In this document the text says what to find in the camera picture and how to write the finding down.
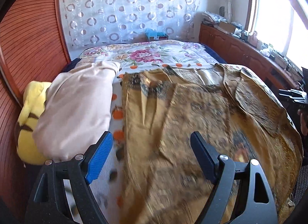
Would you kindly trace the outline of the person right hand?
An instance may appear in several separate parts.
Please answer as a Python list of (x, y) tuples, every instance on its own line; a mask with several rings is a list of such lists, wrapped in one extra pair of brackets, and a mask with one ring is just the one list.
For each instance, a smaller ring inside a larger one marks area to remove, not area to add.
[(298, 115), (300, 116), (300, 128), (301, 132), (304, 136), (307, 136), (308, 134), (308, 128), (307, 128), (307, 111), (298, 110)]

